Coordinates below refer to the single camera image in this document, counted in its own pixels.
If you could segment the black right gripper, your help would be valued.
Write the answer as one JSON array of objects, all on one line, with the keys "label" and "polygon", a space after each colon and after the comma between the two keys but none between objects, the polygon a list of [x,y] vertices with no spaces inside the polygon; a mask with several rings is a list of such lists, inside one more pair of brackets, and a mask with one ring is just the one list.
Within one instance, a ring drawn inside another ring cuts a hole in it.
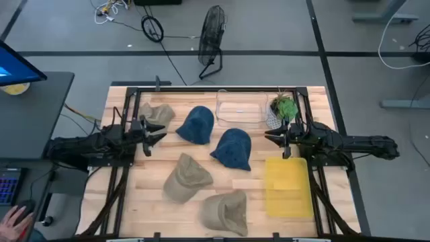
[{"label": "black right gripper", "polygon": [[290,125],[289,120],[282,120],[281,128],[268,130],[267,133],[266,139],[284,149],[282,154],[284,159],[288,159],[292,154],[290,144],[298,144],[304,135],[304,131],[297,124]]}]

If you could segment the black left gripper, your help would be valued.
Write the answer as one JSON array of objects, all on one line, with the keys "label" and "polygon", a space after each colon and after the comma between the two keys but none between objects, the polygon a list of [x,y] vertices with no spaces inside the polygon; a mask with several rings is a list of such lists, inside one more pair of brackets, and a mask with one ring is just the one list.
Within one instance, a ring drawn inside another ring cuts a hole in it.
[{"label": "black left gripper", "polygon": [[156,132],[164,129],[165,126],[158,124],[147,123],[146,129],[146,118],[143,116],[143,119],[132,119],[129,129],[129,135],[131,140],[138,144],[142,143],[142,150],[147,157],[152,155],[149,146],[153,147],[157,144],[162,138],[164,138],[167,134],[150,134],[149,132]]}]

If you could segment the blue bucket hat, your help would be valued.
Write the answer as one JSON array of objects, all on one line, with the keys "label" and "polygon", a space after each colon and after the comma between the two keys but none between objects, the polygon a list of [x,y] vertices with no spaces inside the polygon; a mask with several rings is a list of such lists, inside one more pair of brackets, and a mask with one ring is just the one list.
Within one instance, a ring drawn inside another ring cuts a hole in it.
[{"label": "blue bucket hat", "polygon": [[214,127],[214,115],[205,106],[196,106],[187,115],[184,123],[175,131],[183,140],[195,145],[206,145]]},{"label": "blue bucket hat", "polygon": [[244,130],[230,128],[223,133],[210,156],[225,167],[251,171],[251,137]]}]

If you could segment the tan baseball cap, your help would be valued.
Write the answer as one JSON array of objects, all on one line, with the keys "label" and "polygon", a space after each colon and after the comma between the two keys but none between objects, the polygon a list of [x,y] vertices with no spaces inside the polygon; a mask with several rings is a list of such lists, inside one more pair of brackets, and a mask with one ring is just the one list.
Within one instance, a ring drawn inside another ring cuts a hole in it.
[{"label": "tan baseball cap", "polygon": [[166,179],[163,191],[168,199],[184,204],[201,189],[213,184],[211,174],[191,156],[182,153]]},{"label": "tan baseball cap", "polygon": [[248,235],[247,195],[242,190],[206,198],[200,208],[200,221],[208,229]]},{"label": "tan baseball cap", "polygon": [[170,122],[175,117],[175,112],[169,104],[161,104],[159,106],[151,106],[149,103],[144,103],[140,107],[139,118],[145,118],[151,124],[161,125],[165,128],[169,127]]}]

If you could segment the green potted plant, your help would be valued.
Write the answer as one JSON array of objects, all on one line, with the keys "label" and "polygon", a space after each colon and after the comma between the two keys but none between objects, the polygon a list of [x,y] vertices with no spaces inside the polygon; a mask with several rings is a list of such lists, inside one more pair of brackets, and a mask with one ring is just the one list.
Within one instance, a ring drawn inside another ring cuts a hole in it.
[{"label": "green potted plant", "polygon": [[271,129],[280,128],[282,121],[292,122],[298,113],[298,106],[293,95],[287,92],[279,92],[268,106],[268,119],[266,124]]}]

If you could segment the clear plastic container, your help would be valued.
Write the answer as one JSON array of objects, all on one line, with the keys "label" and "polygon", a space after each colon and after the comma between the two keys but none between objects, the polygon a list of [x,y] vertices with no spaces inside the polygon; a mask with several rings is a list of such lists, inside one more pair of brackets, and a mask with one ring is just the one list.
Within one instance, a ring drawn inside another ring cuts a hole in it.
[{"label": "clear plastic container", "polygon": [[264,129],[268,119],[268,96],[265,92],[229,92],[216,94],[216,120],[227,128]]}]

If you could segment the black floor fan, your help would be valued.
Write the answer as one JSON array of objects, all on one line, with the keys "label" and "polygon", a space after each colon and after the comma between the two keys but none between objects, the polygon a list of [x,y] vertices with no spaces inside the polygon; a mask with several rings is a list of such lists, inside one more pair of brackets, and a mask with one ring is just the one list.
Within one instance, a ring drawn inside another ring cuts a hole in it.
[{"label": "black floor fan", "polygon": [[[223,68],[222,55],[223,52],[220,48],[222,37],[225,31],[225,14],[223,8],[219,5],[209,8],[202,26],[200,35],[200,43],[198,50],[198,60],[204,65],[204,69],[199,74],[201,80],[206,77],[220,72]],[[219,67],[205,74],[209,66],[215,64],[216,57],[219,57]]]}]

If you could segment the black desk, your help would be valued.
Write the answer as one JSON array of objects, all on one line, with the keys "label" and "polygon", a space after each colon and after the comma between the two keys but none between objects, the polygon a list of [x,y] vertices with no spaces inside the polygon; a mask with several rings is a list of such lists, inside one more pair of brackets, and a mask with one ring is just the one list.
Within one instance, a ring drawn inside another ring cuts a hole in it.
[{"label": "black desk", "polygon": [[71,72],[46,75],[20,95],[0,90],[0,158],[43,156],[75,77]]}]

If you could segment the grey desk leg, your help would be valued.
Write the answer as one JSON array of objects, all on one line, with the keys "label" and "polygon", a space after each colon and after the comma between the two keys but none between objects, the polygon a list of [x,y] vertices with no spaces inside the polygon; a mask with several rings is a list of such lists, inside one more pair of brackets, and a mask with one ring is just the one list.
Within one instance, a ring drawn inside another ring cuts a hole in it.
[{"label": "grey desk leg", "polygon": [[389,21],[395,24],[410,24],[413,21],[417,21],[419,16],[398,12],[406,1],[390,0],[384,11],[380,13],[355,13],[352,16],[352,21],[368,24],[387,24]]},{"label": "grey desk leg", "polygon": [[420,89],[430,81],[428,74],[415,89],[410,99],[383,99],[379,105],[383,109],[408,109],[408,110],[430,110],[430,93],[423,97],[418,97]]}]

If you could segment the yellow bowl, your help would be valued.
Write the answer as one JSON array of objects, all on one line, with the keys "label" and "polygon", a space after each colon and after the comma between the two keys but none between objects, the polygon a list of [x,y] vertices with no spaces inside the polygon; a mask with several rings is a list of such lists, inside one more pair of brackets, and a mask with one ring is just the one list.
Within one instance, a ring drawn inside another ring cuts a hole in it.
[{"label": "yellow bowl", "polygon": [[9,95],[21,95],[30,88],[30,83],[0,86],[0,90]]}]

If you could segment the black computer mouse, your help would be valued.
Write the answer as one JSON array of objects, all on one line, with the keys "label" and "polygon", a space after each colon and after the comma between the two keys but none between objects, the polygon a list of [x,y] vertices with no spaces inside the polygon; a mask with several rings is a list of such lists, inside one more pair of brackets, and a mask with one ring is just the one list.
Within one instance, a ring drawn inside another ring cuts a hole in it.
[{"label": "black computer mouse", "polygon": [[12,217],[15,216],[15,213],[17,213],[21,208],[25,208],[24,211],[16,217],[16,220],[14,222],[14,226],[20,224],[23,219],[25,219],[30,213],[33,213],[35,209],[35,202],[33,200],[22,200],[16,204],[17,208],[15,212],[12,213]]}]

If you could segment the computer monitor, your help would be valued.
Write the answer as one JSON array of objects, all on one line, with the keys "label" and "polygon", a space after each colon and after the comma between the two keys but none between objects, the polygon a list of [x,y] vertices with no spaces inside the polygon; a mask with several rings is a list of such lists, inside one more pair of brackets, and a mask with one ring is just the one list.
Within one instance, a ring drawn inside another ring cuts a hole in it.
[{"label": "computer monitor", "polygon": [[0,40],[0,87],[45,80],[42,71]]}]

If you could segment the backlit keyboard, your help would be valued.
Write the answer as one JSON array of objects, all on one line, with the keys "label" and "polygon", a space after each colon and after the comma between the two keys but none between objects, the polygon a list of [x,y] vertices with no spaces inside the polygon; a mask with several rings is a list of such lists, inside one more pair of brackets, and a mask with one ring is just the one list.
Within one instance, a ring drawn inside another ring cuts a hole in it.
[{"label": "backlit keyboard", "polygon": [[13,204],[19,190],[21,174],[20,168],[0,168],[0,206]]}]

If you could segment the person's hand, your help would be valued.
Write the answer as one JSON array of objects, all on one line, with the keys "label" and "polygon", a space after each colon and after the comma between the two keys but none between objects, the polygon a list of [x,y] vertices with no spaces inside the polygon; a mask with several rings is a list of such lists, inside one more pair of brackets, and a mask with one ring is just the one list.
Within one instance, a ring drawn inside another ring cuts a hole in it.
[{"label": "person's hand", "polygon": [[21,208],[14,206],[0,220],[0,242],[17,242],[19,240],[33,220],[32,212],[22,218],[25,211],[25,206]]}]

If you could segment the black aluminium rig frame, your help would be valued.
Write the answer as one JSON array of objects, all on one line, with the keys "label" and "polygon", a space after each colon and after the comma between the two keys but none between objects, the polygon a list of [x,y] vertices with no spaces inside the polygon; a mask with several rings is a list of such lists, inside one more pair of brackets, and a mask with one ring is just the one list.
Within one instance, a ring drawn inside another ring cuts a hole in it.
[{"label": "black aluminium rig frame", "polygon": [[[103,125],[111,123],[114,106],[119,109],[120,113],[122,112],[127,89],[134,87],[143,88],[145,86],[137,84],[117,86],[112,84],[104,101],[104,111],[101,118]],[[217,96],[226,100],[225,102],[230,106],[232,106],[232,99],[237,100],[236,103],[240,103],[240,108],[235,110],[230,108],[226,111],[236,113],[236,110],[239,110],[239,114],[245,115],[245,106],[248,103],[242,99],[251,102],[251,96],[263,97],[262,92],[265,92],[268,99],[271,100],[277,95],[277,87],[164,86],[161,87],[160,92],[154,93],[152,86],[146,87],[149,87],[149,91],[142,91],[139,106],[144,103],[149,103],[152,106],[166,103],[174,109],[176,116],[169,125],[167,136],[154,148],[151,148],[151,157],[146,157],[142,151],[142,145],[138,145],[134,164],[128,173],[119,237],[144,237],[146,238],[145,242],[147,242],[153,241],[154,233],[160,233],[160,242],[173,240],[219,242],[221,239],[223,239],[222,242],[246,242],[246,240],[262,241],[264,239],[267,241],[267,238],[273,241],[273,233],[279,233],[280,239],[316,237],[318,235],[314,216],[280,218],[270,217],[266,214],[263,181],[265,158],[281,157],[283,153],[282,149],[264,137],[265,130],[268,130],[266,124],[262,124],[263,129],[246,130],[245,124],[234,126],[235,123],[222,123],[223,126],[219,126],[217,123],[215,115]],[[298,89],[301,93],[306,94],[305,87],[298,87]],[[325,88],[322,86],[306,87],[306,90],[310,99],[309,107],[311,107],[314,118],[334,128]],[[207,106],[214,113],[215,125],[210,145],[192,145],[179,138],[175,133],[194,104]],[[245,130],[253,140],[250,172],[226,168],[209,156],[209,153],[218,144],[222,133],[230,127]],[[162,192],[163,184],[181,153],[191,155],[214,178],[213,186],[198,192],[189,202],[182,205],[168,201]],[[327,191],[333,206],[342,218],[353,230],[361,232],[345,169],[335,166],[324,168]],[[84,232],[99,214],[109,190],[108,184],[111,173],[111,167],[104,167],[89,180],[85,188],[81,219],[76,234]],[[232,192],[237,189],[247,193],[249,236],[239,237],[231,232],[215,231],[204,227],[199,221],[201,202],[209,196]]]}]

